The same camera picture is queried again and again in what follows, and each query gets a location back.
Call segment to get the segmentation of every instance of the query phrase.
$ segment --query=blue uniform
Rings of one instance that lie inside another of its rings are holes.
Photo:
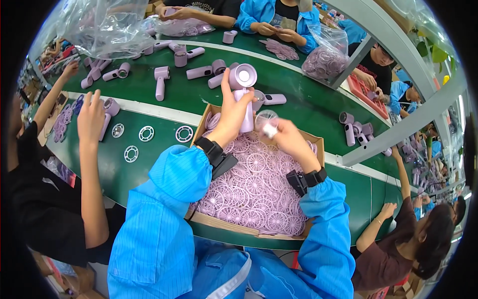
[[[388,104],[390,106],[390,109],[393,111],[393,113],[400,115],[400,100],[401,97],[405,94],[407,89],[410,88],[410,85],[407,83],[403,83],[401,81],[394,81],[391,83],[390,87],[390,103]],[[408,113],[412,113],[415,111],[417,107],[416,102],[411,102],[410,105],[408,105],[408,108],[405,110]]]
[[[352,20],[347,19],[338,21],[338,25],[347,34],[348,44],[361,43],[362,40],[367,36],[365,30],[352,22]]]
[[[327,178],[301,199],[304,214],[315,220],[298,255],[299,271],[271,251],[195,244],[184,216],[206,194],[211,171],[202,150],[174,145],[161,153],[150,179],[130,191],[109,260],[111,299],[244,299],[246,292],[274,299],[353,297],[345,185]]]
[[[275,14],[275,2],[276,0],[244,0],[240,5],[239,17],[234,26],[242,32],[255,33],[250,29],[250,25],[254,22],[270,23]],[[318,47],[307,25],[317,25],[319,22],[319,10],[315,6],[311,11],[299,13],[296,32],[307,41],[304,46],[297,46],[301,52],[309,54]]]

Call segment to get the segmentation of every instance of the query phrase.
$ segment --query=wrist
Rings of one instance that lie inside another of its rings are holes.
[[[257,32],[257,26],[259,25],[258,22],[254,22],[250,24],[250,29],[254,32]]]

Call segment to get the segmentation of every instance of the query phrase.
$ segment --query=blue sleeve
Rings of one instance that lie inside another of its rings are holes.
[[[435,203],[432,201],[429,204],[424,205],[423,211],[425,212],[425,215],[428,214],[428,212],[430,212],[431,210],[433,210],[434,207],[435,207]]]
[[[301,36],[307,41],[304,46],[297,46],[297,49],[299,49],[301,52],[309,54],[319,46],[310,32],[309,34],[302,34]]]
[[[344,202],[345,185],[330,178],[301,199],[300,206],[315,218],[299,251],[302,272],[297,275],[322,298],[352,298],[355,260],[350,254],[350,208]]]
[[[420,208],[413,208],[413,210],[415,211],[415,216],[417,218],[417,221],[419,221],[420,218],[422,217],[422,211],[420,210]]]
[[[206,194],[211,171],[202,150],[173,145],[130,191],[109,260],[110,298],[176,298],[191,290],[195,248],[184,216]]]
[[[395,81],[392,82],[391,87],[390,87],[390,104],[389,107],[392,110],[393,113],[400,115],[400,110],[402,109],[400,107],[400,103],[398,100],[402,96],[402,88],[400,85],[401,82]]]
[[[235,27],[238,27],[242,32],[254,34],[255,32],[250,29],[250,25],[254,22],[258,22],[252,17],[253,15],[253,3],[254,0],[244,0],[240,5],[239,16],[234,24]]]

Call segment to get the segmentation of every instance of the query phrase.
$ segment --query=metal pole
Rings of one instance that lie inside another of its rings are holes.
[[[351,151],[342,157],[343,166],[353,166],[380,154],[387,147],[393,146],[419,129],[425,127],[455,101],[458,91],[467,86],[465,74],[461,69],[456,70],[456,76],[450,79],[438,92],[427,100],[414,113],[388,129],[385,133],[375,137],[372,141]]]
[[[375,43],[375,40],[370,36],[370,34],[367,34],[350,59],[347,61],[347,67],[344,69],[344,71],[330,81],[329,84],[331,89],[337,89],[340,84],[347,79],[347,77],[359,65],[363,57],[367,55]]]

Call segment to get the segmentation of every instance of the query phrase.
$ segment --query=clear plastic bag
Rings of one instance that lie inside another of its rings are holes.
[[[132,58],[154,45],[141,29],[148,0],[69,0],[57,16],[57,34],[81,54]]]
[[[188,8],[195,9],[198,11],[204,11],[203,9],[194,6]],[[159,34],[176,37],[195,36],[205,34],[214,30],[215,28],[210,24],[193,18],[185,20],[167,20],[165,22],[159,20],[158,27],[156,28],[156,31]]]
[[[69,184],[70,186],[72,185],[72,182],[75,179],[73,171],[66,167],[57,157],[50,157],[46,163],[43,160],[41,163],[65,183]]]
[[[385,2],[402,17],[415,22],[415,27],[434,45],[458,60],[450,38],[423,0],[385,0]]]
[[[308,25],[319,47],[302,64],[304,73],[314,79],[327,79],[340,74],[348,61],[348,38],[345,31],[325,25]]]

